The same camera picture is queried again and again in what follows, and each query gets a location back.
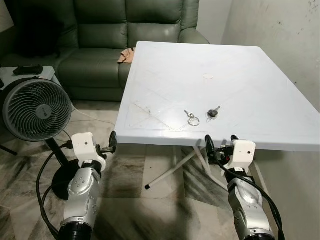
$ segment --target green leather sofa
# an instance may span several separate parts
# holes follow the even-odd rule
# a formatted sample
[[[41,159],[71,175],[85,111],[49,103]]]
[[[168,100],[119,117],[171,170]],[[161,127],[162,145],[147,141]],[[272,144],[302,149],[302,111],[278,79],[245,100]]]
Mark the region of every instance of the green leather sofa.
[[[19,11],[13,2],[6,4],[17,25]],[[61,55],[15,54],[17,33],[12,27],[0,33],[0,63],[53,66],[74,100],[121,101],[131,64],[117,61],[123,49],[138,41],[209,44],[196,31],[199,0],[20,0],[18,5],[50,9],[64,23]]]

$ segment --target key ring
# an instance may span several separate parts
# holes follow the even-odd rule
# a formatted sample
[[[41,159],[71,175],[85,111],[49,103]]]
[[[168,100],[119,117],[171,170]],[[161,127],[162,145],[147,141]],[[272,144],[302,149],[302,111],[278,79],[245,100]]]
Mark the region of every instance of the key ring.
[[[193,126],[193,127],[196,127],[196,126],[199,126],[200,125],[200,120],[198,117],[196,117],[193,113],[190,113],[186,110],[184,110],[184,112],[187,114],[187,116],[189,117],[188,119],[188,124],[190,126]]]

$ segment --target fan grille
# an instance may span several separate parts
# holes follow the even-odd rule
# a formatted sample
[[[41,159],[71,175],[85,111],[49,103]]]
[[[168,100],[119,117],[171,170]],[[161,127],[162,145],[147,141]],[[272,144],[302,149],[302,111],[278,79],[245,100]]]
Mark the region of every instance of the fan grille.
[[[29,142],[40,142],[58,135],[72,112],[67,93],[46,79],[27,80],[17,85],[3,105],[3,119],[9,131]]]

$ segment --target wall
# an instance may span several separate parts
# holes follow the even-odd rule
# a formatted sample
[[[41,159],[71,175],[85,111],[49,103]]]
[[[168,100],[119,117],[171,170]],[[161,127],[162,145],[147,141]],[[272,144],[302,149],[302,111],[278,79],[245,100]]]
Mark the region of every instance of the wall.
[[[233,0],[222,44],[259,46],[320,111],[319,0]],[[320,239],[318,152],[257,151],[286,239]]]
[[[200,0],[197,30],[211,44],[221,44],[232,0]]]
[[[14,23],[10,17],[5,1],[0,0],[0,33],[11,28],[13,25]]]

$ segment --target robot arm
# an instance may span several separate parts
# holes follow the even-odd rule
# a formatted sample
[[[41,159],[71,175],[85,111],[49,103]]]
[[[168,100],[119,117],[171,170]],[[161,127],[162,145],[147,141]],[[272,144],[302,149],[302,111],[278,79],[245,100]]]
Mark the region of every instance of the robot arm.
[[[116,151],[116,133],[112,132],[107,150],[96,145],[91,132],[72,136],[75,155],[80,169],[68,185],[63,221],[59,231],[61,240],[90,240],[97,217],[97,199],[101,172],[106,168],[107,156]]]
[[[234,173],[254,183],[252,176],[247,176],[253,162],[256,144],[252,141],[238,140],[231,137],[231,146],[221,146],[218,150],[223,156],[223,171],[228,182],[228,200],[233,210],[234,226],[240,240],[274,240],[268,218],[263,210],[263,196],[259,190],[235,177]],[[209,135],[205,137],[206,151],[211,162],[217,163],[215,146]]]

